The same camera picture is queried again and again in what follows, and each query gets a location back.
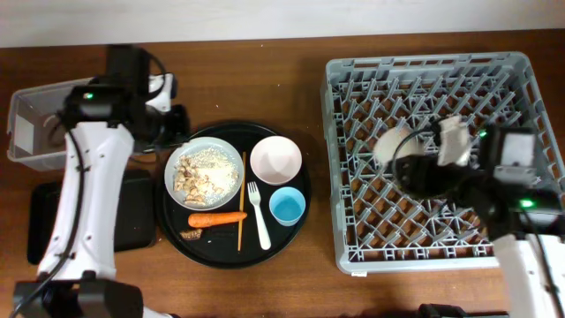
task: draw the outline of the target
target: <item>chopsticks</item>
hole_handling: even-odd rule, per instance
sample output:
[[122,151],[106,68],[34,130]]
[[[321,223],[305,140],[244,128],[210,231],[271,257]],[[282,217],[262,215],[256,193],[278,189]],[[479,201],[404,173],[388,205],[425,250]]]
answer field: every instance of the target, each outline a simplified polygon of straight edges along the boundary
[[[241,185],[241,194],[239,195],[239,211],[244,212],[244,202],[245,202],[245,151],[242,155],[244,161],[244,181]],[[239,221],[239,227],[237,229],[237,251],[241,251],[241,234],[244,228],[244,220]]]

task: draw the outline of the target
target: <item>carrot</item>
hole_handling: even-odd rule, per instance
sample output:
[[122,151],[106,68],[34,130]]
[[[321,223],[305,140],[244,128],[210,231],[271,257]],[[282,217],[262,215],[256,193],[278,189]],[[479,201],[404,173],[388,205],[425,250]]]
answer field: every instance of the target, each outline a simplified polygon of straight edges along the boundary
[[193,213],[188,216],[188,225],[203,228],[220,224],[239,222],[247,217],[245,212]]

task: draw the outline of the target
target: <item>black tray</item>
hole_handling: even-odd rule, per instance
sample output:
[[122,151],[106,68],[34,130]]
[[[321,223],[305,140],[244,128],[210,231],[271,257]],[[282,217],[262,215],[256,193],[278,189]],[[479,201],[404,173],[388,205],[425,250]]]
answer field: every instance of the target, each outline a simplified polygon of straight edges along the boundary
[[[204,229],[202,237],[196,241],[185,241],[178,234],[180,231],[189,229],[188,216],[194,211],[176,203],[164,186],[164,181],[157,183],[157,219],[167,239],[172,245],[188,258],[201,264],[219,269],[241,269],[244,267],[266,261],[281,252],[298,234],[305,222],[310,208],[311,189],[308,171],[302,164],[300,172],[285,185],[267,185],[260,181],[249,166],[249,156],[253,147],[262,139],[278,135],[278,133],[262,125],[252,123],[228,123],[214,125],[196,132],[192,138],[216,137],[229,142],[239,153],[244,151],[245,183],[255,181],[261,194],[261,211],[265,219],[271,248],[264,251],[260,247],[257,233],[257,222],[253,205],[249,202],[247,190],[245,190],[244,211],[247,218],[244,220],[241,251],[237,251],[237,223],[219,225]],[[306,198],[306,209],[297,224],[291,227],[280,225],[271,215],[268,201],[273,192],[283,186],[297,188]],[[231,201],[220,208],[212,211],[233,212],[239,210],[239,197],[237,194]]]
[[[27,261],[39,264],[47,250],[61,195],[61,182],[38,185],[32,192]],[[117,204],[114,252],[151,246],[155,241],[153,180],[146,170],[124,173]]]

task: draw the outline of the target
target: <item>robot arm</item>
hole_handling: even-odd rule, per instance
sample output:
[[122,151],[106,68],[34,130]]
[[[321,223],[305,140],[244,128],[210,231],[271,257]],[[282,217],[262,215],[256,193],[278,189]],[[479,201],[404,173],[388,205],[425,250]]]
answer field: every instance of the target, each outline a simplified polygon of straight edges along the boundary
[[[436,137],[444,133],[439,126],[432,131]],[[481,170],[457,164],[458,156],[440,165],[437,156],[408,154],[393,156],[396,181],[413,197],[445,195],[460,207],[473,207],[508,284],[511,317],[563,318],[565,217],[556,192],[531,188],[535,135],[527,128],[495,126],[481,134]],[[462,143],[458,138],[442,139],[441,150],[464,149],[454,142]]]
[[134,145],[187,131],[184,109],[170,104],[174,76],[158,61],[162,74],[149,75],[151,59],[143,49],[109,46],[105,74],[66,98],[59,118],[67,154],[55,228],[38,281],[16,285],[11,317],[171,317],[143,307],[137,287],[114,281],[117,204]]

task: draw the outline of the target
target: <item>fork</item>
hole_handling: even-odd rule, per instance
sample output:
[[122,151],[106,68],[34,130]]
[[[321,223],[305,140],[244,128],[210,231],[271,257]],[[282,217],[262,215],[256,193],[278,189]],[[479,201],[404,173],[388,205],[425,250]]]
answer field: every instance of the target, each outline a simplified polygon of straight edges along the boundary
[[255,208],[255,218],[257,219],[257,231],[259,232],[259,243],[261,248],[268,250],[271,248],[271,238],[268,236],[267,226],[265,225],[265,220],[263,219],[263,214],[261,213],[261,195],[259,194],[259,189],[255,182],[250,182],[247,184],[247,192],[249,193],[249,201]]

